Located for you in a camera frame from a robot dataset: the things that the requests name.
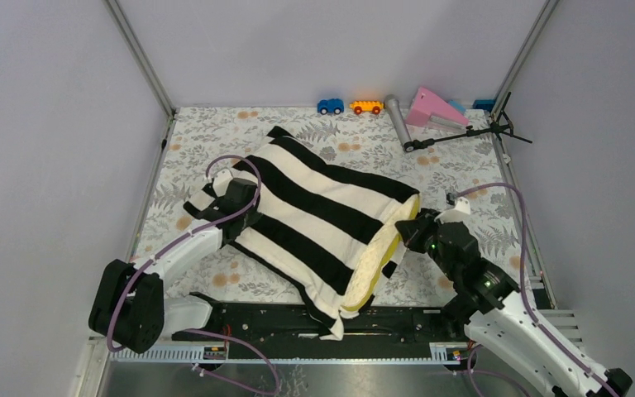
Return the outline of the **yellow white pillow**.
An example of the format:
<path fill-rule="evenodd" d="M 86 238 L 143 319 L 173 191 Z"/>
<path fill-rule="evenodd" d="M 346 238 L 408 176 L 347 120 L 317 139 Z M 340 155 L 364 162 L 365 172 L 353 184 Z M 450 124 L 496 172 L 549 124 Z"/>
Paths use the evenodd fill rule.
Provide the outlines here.
<path fill-rule="evenodd" d="M 356 262 L 353 275 L 347 286 L 345 297 L 340 307 L 343 318 L 354 318 L 370 301 L 383 277 L 383 269 L 397 255 L 402 256 L 401 236 L 395 223 L 412 220 L 420 209 L 421 195 L 416 193 L 404 203 L 386 213 L 383 226 L 366 245 Z"/>

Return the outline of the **black white striped pillowcase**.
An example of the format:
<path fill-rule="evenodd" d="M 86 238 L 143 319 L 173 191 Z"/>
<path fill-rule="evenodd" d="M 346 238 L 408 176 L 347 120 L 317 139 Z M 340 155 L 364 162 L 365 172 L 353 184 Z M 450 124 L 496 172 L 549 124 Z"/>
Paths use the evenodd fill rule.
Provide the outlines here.
<path fill-rule="evenodd" d="M 295 286 L 309 316 L 326 329 L 321 338 L 341 340 L 350 318 L 340 307 L 356 262 L 386 213 L 419 191 L 328 164 L 282 127 L 273 127 L 232 173 L 261 184 L 261 218 L 232 246 Z M 399 248 L 402 256 L 389 262 L 380 281 L 402 261 L 402 241 Z"/>

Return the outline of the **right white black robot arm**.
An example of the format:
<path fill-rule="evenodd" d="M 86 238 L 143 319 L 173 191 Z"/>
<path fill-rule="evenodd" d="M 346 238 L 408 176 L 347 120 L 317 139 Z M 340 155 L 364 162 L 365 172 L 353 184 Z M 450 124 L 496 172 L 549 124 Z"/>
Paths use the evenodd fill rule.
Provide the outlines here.
<path fill-rule="evenodd" d="M 442 222 L 427 211 L 395 227 L 404 245 L 428 255 L 452 282 L 455 297 L 442 308 L 446 337 L 478 342 L 544 396 L 625 396 L 632 378 L 583 353 L 541 311 L 520 284 L 483 257 L 463 222 Z"/>

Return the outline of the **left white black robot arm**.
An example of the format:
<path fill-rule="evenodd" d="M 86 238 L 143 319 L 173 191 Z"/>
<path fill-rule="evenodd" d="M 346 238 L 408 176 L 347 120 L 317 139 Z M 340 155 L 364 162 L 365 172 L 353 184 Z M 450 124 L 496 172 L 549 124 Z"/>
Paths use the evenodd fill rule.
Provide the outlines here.
<path fill-rule="evenodd" d="M 212 340 L 223 329 L 222 315 L 205 299 L 167 299 L 165 291 L 192 265 L 233 242 L 260 219 L 260 184 L 239 177 L 215 179 L 203 192 L 207 203 L 190 199 L 186 231 L 146 259 L 111 261 L 103 270 L 88 317 L 91 331 L 107 339 L 112 352 L 148 351 L 159 338 L 192 328 Z"/>

